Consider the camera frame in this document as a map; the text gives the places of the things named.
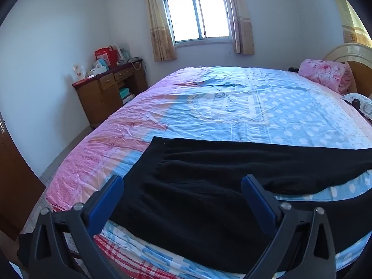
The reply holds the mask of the black pants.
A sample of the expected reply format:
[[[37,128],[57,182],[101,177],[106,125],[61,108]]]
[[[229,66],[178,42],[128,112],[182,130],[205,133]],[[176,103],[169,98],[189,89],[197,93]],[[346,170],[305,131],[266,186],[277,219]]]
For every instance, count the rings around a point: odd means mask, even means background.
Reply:
[[[124,176],[110,219],[194,263],[248,273],[269,243],[243,197],[251,174],[276,195],[314,195],[371,169],[370,149],[154,137]]]

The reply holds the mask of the brown wooden door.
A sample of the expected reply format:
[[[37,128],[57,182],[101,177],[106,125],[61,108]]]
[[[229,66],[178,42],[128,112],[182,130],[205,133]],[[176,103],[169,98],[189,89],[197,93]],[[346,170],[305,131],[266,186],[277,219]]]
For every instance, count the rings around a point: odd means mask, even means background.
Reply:
[[[1,121],[1,232],[16,240],[44,190],[45,185],[27,165]]]

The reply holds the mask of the blue pink patterned bedspread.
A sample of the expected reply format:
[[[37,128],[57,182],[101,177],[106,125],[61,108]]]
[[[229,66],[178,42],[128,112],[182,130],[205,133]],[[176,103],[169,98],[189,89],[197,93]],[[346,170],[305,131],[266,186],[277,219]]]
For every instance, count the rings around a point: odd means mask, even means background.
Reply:
[[[125,176],[154,136],[365,149],[371,124],[338,94],[297,73],[188,67],[112,114],[65,158],[48,187],[54,211],[70,210],[114,175]],[[145,242],[108,221],[102,236],[179,278],[243,278]]]

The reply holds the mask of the brown wooden desk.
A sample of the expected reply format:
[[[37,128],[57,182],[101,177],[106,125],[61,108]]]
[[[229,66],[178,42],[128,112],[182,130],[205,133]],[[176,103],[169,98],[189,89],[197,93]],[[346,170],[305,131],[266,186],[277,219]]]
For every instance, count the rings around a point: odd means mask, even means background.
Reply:
[[[73,84],[92,129],[124,106],[122,91],[137,96],[148,89],[145,63],[141,58]]]

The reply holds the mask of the white dotted pillow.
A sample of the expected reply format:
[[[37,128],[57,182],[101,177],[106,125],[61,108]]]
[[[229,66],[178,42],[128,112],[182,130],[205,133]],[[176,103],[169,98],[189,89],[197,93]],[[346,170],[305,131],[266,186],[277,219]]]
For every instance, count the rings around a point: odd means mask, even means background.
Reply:
[[[345,102],[352,105],[364,118],[372,120],[372,100],[359,93],[348,93],[341,97]]]

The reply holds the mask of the teal box under desk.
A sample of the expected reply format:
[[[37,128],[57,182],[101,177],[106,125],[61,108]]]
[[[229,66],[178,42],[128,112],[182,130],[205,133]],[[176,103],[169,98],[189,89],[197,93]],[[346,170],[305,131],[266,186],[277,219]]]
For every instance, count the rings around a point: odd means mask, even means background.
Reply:
[[[130,91],[129,91],[128,88],[120,88],[119,94],[120,94],[120,98],[124,99],[124,98],[126,98],[127,96],[130,95]]]

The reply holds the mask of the white floral box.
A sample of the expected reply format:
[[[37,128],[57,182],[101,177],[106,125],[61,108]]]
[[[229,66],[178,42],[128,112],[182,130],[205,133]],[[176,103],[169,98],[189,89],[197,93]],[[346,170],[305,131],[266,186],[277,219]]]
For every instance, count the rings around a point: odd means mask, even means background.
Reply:
[[[86,77],[86,71],[81,64],[74,64],[73,71],[76,77],[76,81],[83,80]]]

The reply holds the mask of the pink floral folded blanket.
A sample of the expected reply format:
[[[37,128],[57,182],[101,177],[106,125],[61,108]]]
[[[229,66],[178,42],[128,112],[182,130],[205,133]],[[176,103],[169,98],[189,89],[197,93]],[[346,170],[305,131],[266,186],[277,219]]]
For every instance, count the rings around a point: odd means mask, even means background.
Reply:
[[[301,63],[298,73],[338,94],[356,91],[354,75],[347,62],[306,59]]]

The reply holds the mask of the white tissue box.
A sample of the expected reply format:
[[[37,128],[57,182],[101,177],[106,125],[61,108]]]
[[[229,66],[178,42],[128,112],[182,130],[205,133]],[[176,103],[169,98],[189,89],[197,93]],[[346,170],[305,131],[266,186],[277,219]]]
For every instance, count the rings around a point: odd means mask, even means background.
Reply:
[[[95,67],[86,73],[86,77],[97,76],[99,74],[105,73],[106,71],[108,71],[108,67],[106,66]]]

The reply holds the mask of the red gift bag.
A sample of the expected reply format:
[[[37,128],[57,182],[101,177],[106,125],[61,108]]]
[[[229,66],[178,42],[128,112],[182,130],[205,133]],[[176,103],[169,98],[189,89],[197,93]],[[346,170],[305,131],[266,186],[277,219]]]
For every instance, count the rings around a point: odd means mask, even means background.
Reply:
[[[110,69],[116,67],[119,60],[117,49],[111,45],[96,50],[95,57],[97,60],[103,59]]]

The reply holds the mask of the cream wooden headboard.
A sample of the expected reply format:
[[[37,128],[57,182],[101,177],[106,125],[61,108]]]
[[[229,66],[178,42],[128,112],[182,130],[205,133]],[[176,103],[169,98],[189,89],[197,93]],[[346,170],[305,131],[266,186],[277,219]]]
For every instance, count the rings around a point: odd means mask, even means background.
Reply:
[[[331,50],[324,60],[347,62],[356,82],[358,93],[371,98],[372,50],[360,43],[345,43]]]

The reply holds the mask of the left beige curtain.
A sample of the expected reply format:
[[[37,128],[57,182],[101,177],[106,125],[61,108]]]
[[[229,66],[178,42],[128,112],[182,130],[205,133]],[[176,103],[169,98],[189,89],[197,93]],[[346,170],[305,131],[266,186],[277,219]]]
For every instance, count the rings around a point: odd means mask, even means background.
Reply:
[[[146,0],[155,62],[176,59],[176,51],[163,0]]]

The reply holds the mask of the beige curtain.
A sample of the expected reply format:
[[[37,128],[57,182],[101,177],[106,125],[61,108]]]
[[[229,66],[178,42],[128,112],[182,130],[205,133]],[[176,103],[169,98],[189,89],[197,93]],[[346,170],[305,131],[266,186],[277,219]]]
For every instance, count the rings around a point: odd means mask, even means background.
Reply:
[[[226,0],[233,50],[237,54],[255,53],[253,29],[245,0]]]
[[[155,62],[176,59],[176,51],[163,0],[146,0]]]

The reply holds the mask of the right beige curtain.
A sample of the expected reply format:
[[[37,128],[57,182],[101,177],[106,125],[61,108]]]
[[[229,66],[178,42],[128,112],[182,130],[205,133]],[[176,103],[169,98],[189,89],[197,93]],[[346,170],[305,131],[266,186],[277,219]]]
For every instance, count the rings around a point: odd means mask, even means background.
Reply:
[[[245,0],[226,0],[233,50],[237,54],[255,53],[253,29]]]

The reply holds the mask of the window with metal frame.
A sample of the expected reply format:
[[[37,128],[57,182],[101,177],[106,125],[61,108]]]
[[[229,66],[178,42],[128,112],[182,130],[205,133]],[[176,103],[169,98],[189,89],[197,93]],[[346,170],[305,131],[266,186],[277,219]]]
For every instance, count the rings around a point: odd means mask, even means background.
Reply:
[[[176,44],[230,38],[226,0],[163,0]]]

